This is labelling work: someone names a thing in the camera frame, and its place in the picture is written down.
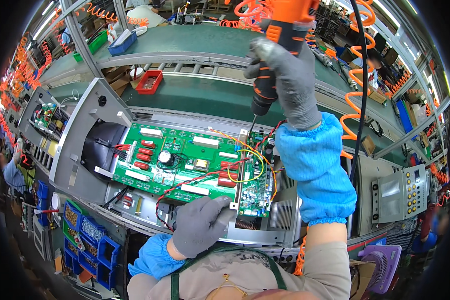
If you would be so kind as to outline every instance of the red capacitor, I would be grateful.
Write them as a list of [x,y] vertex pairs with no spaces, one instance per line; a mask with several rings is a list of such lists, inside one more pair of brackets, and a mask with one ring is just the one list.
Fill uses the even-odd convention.
[[138,153],[137,154],[137,158],[139,160],[143,160],[143,161],[146,161],[146,162],[150,162],[152,160],[152,158],[150,156],[142,154],[142,153]]
[[[231,165],[231,164],[233,164],[233,162],[230,162],[230,161],[222,161],[221,163],[220,163],[220,166],[222,167],[222,168],[224,168],[224,167],[227,167],[228,165]],[[238,170],[239,169],[239,164],[236,164],[236,165],[231,165],[230,166],[230,170]]]
[[145,149],[145,148],[139,148],[138,153],[143,153],[143,154],[150,155],[150,156],[152,156],[154,154],[154,152],[152,150]]
[[145,163],[141,163],[140,161],[136,161],[133,165],[138,167],[138,168],[140,168],[140,169],[142,169],[142,170],[145,170],[145,171],[147,171],[150,168],[149,165],[147,165]]
[[225,186],[227,188],[234,188],[237,184],[228,178],[218,177],[218,185]]
[[155,143],[153,141],[141,141],[142,146],[155,149]]
[[[218,173],[218,176],[223,177],[223,178],[228,178],[228,173],[226,171],[222,171],[222,172]],[[237,173],[230,173],[230,177],[234,180],[237,180],[239,175]]]

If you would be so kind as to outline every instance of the workbench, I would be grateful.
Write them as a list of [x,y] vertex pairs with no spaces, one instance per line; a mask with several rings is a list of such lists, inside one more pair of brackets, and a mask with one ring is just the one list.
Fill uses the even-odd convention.
[[[219,26],[161,26],[150,28],[139,36],[123,55],[112,57],[107,49],[108,44],[105,44],[93,56],[101,69],[134,63],[182,62],[242,70],[247,65],[245,56],[250,40],[259,36],[261,36],[260,33]],[[43,84],[51,83],[65,77],[85,73],[87,69],[83,61],[75,62],[70,53],[53,62],[42,75],[41,82]],[[318,99],[319,109],[333,113],[338,118],[343,114],[354,113],[344,100],[345,94],[353,91],[348,83],[318,60],[315,60],[315,73],[316,91],[334,99],[327,103],[322,103]],[[250,84],[242,81],[216,80],[210,76],[200,76],[200,74],[189,75],[164,74],[164,81],[154,95],[138,95],[132,87],[128,86],[122,94],[122,99],[130,107],[160,108],[252,121],[250,103],[254,92]],[[74,82],[51,88],[49,92],[60,102],[72,94],[73,88],[83,94],[88,84],[87,81]],[[354,98],[354,102],[360,106],[361,99]],[[366,115],[381,124],[385,135],[391,135],[396,139],[405,134],[391,104],[385,106],[368,99]],[[257,123],[275,126],[283,118],[280,106],[278,103],[274,103],[267,117],[259,117]],[[356,121],[348,120],[346,123],[354,132],[357,132],[358,123]],[[376,152],[393,143],[387,137],[379,138],[370,128],[364,129],[362,136],[366,135],[372,137],[377,147]],[[355,147],[355,141],[344,140],[343,142],[345,146]],[[406,164],[400,148],[383,158],[397,165]]]

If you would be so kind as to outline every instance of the white bottle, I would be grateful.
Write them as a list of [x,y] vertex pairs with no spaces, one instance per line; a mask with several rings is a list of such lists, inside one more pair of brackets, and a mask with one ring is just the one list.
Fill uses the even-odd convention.
[[113,35],[113,39],[117,39],[117,32],[115,31],[115,29],[113,29],[113,27],[110,27],[112,30],[110,31],[110,33]]
[[112,45],[113,43],[113,37],[110,35],[110,33],[108,32],[108,30],[106,31],[106,38],[108,40],[108,44]]

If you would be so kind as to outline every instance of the yellow wire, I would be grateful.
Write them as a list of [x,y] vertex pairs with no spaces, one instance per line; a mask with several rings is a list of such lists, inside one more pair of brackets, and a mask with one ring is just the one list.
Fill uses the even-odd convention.
[[[260,159],[260,156],[258,156],[257,153],[255,153],[255,152],[253,152],[253,151],[250,151],[249,149],[240,149],[240,150],[237,150],[237,152],[240,152],[240,151],[250,152],[250,153],[252,153],[253,155],[255,155],[256,157],[258,157],[258,159]],[[247,180],[235,180],[235,179],[233,179],[233,178],[230,176],[230,167],[228,167],[228,168],[226,169],[226,172],[227,172],[227,174],[228,174],[228,178],[229,178],[231,181],[233,181],[234,183],[247,183],[247,182],[251,182],[252,180],[256,180],[256,179],[258,179],[258,178],[264,173],[264,169],[265,169],[265,167],[264,167],[264,161],[263,161],[262,159],[260,159],[260,162],[261,162],[261,172],[260,172],[260,174],[258,174],[255,178],[247,179]]]
[[[261,153],[257,152],[255,149],[253,149],[252,147],[250,147],[248,144],[246,144],[246,143],[244,143],[244,142],[242,142],[242,141],[239,141],[239,140],[237,140],[236,138],[234,138],[234,137],[232,137],[232,136],[230,136],[230,135],[228,135],[228,134],[225,134],[225,133],[220,132],[220,131],[218,131],[218,130],[212,129],[211,127],[209,127],[208,129],[209,129],[210,131],[214,132],[214,133],[223,135],[223,136],[225,136],[225,137],[227,137],[227,138],[229,138],[229,139],[234,140],[235,142],[238,142],[238,143],[242,144],[243,146],[248,147],[251,151],[257,153],[259,156],[261,156],[263,159],[265,159],[265,161],[267,162],[267,164],[270,165],[270,168],[272,167],[272,164],[271,164],[271,163],[270,163],[270,162],[269,162],[269,161],[268,161]],[[270,198],[270,202],[273,201],[273,199],[275,198],[275,195],[277,195],[277,178],[275,177],[275,172],[272,172],[271,175],[272,175],[272,177],[273,177],[273,188],[274,188],[274,192],[273,192],[273,195],[272,195],[271,198]]]

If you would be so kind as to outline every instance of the beige shirt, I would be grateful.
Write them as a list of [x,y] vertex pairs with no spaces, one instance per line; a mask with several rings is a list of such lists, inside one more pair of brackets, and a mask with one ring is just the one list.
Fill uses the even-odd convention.
[[[305,253],[304,259],[303,276],[295,276],[279,267],[289,291],[309,291],[320,299],[348,300],[351,279],[346,243],[315,246]],[[180,273],[180,298],[204,300],[224,282],[223,274],[228,274],[228,279],[248,295],[278,288],[265,255],[234,250],[212,253]],[[157,281],[147,274],[137,274],[127,286],[128,298],[169,300],[170,279],[170,275]]]

